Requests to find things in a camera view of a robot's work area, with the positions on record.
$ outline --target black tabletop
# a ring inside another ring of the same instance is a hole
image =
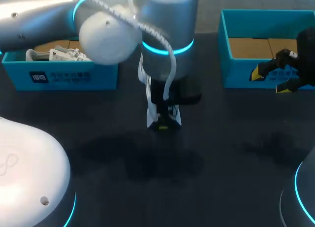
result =
[[[138,54],[111,92],[16,92],[0,71],[0,114],[66,150],[78,227],[280,227],[282,187],[313,146],[315,93],[227,90],[216,34],[197,34],[203,97],[178,132],[146,129]]]

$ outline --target gray floor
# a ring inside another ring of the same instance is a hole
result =
[[[199,0],[197,32],[216,32],[222,9],[315,9],[315,0]]]

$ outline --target white dome cover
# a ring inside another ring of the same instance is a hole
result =
[[[38,224],[58,206],[69,181],[69,160],[56,139],[0,118],[1,227]]]

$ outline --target cardboard box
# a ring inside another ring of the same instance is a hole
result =
[[[270,72],[262,81],[250,81],[250,75],[257,65],[269,61],[273,58],[273,54],[268,56],[261,53],[256,58],[256,52],[259,50],[241,44],[234,48],[234,42],[229,38],[289,39],[288,41],[275,40],[277,47],[273,46],[273,51],[286,47],[294,51],[291,40],[296,39],[298,33],[308,27],[315,27],[315,13],[311,10],[222,10],[218,47],[224,87],[274,90],[278,84],[297,77],[296,69],[288,66],[285,70],[276,69]],[[247,52],[250,49],[254,51],[251,54]],[[315,87],[307,85],[302,89],[315,90]]]
[[[69,40],[52,41],[52,42],[49,42],[40,46],[36,46],[34,50],[39,51],[39,52],[50,51],[50,49],[53,49],[58,45],[68,49],[69,43],[70,43]]]
[[[232,56],[245,59],[272,58],[267,39],[229,38]]]
[[[268,41],[272,51],[273,58],[275,58],[276,54],[282,49],[289,49],[297,53],[296,39],[270,38],[268,39]]]

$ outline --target logo on robot base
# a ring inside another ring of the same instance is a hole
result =
[[[5,176],[7,171],[15,166],[19,161],[19,158],[16,154],[9,154],[4,163],[0,163],[0,176]]]

